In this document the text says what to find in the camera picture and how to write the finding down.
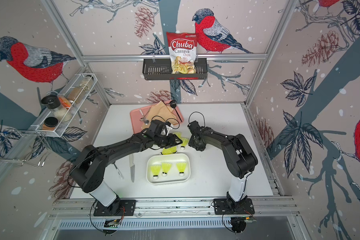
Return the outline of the yellow shuttlecock three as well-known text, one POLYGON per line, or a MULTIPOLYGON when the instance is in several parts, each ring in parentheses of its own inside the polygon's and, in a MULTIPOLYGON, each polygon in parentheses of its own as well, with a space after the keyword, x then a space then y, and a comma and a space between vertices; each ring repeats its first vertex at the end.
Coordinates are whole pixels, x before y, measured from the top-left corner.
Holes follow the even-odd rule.
POLYGON ((170 155, 170 154, 175 154, 175 153, 177 153, 177 146, 163 149, 161 152, 162 155, 170 155))

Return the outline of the yellow shuttlecock four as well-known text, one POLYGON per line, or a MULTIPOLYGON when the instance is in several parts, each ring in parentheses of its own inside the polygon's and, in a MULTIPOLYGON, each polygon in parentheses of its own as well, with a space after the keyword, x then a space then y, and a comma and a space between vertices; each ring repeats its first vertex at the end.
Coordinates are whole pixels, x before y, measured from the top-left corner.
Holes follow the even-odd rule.
POLYGON ((172 167, 171 163, 164 162, 162 163, 162 176, 166 177, 168 175, 168 172, 170 171, 172 167))

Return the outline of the white storage box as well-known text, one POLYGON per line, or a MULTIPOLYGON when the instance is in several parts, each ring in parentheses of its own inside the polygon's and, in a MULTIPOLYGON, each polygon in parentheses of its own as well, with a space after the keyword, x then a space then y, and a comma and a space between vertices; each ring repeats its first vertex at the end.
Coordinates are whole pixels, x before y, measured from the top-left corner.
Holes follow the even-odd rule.
POLYGON ((146 180, 152 185, 183 183, 190 177, 190 159, 185 154, 157 155, 147 162, 146 180))

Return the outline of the yellow shuttlecock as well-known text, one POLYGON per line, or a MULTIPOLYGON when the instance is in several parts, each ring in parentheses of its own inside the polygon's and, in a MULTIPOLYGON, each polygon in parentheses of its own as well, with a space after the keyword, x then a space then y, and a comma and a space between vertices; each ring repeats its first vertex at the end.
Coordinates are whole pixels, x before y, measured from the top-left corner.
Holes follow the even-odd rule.
POLYGON ((157 180, 159 176, 162 175, 162 165, 151 165, 150 169, 152 172, 153 180, 157 180))

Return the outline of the yellow shuttlecock two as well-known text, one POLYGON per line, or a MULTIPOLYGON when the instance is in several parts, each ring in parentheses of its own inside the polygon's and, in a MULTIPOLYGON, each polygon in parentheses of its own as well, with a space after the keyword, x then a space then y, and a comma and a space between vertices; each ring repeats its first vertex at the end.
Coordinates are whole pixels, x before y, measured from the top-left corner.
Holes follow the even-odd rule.
POLYGON ((187 162, 178 162, 176 164, 180 176, 184 176, 187 167, 187 162))

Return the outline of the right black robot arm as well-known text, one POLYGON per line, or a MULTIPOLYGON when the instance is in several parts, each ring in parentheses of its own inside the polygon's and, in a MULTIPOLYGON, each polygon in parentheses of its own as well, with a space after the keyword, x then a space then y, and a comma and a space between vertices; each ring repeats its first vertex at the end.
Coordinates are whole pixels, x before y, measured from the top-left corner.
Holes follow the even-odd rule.
POLYGON ((233 178, 227 192, 227 200, 238 203, 247 198, 247 181, 258 164, 253 149, 242 135, 225 135, 210 127, 200 126, 197 121, 188 124, 192 136, 189 146, 196 151, 204 151, 212 145, 223 152, 226 166, 233 178))

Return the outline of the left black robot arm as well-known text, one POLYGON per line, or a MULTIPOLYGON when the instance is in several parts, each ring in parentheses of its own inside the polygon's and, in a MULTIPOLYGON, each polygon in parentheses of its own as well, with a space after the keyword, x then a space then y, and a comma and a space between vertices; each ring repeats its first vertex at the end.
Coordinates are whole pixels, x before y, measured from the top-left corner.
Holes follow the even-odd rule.
POLYGON ((153 120, 147 129, 130 138, 103 147, 86 146, 74 162, 70 177, 84 193, 90 194, 104 207, 117 206, 119 196, 105 183, 106 167, 131 154, 151 149, 169 149, 183 143, 175 134, 169 133, 170 123, 153 120))

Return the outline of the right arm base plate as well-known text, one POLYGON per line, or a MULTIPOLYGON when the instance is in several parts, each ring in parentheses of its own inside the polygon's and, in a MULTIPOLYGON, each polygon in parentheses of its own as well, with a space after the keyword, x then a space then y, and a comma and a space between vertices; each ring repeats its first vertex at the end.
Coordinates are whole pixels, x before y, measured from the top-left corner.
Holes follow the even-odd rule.
POLYGON ((252 199, 244 198, 239 202, 231 199, 214 199, 212 203, 216 215, 254 215, 252 199))

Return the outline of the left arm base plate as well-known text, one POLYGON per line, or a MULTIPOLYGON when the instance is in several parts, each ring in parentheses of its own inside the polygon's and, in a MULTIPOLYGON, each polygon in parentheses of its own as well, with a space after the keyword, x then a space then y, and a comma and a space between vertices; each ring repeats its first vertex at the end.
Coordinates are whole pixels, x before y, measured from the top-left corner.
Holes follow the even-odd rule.
POLYGON ((111 217, 111 216, 133 216, 136 208, 136 200, 116 200, 110 206, 105 207, 100 202, 96 202, 94 216, 95 217, 111 217))

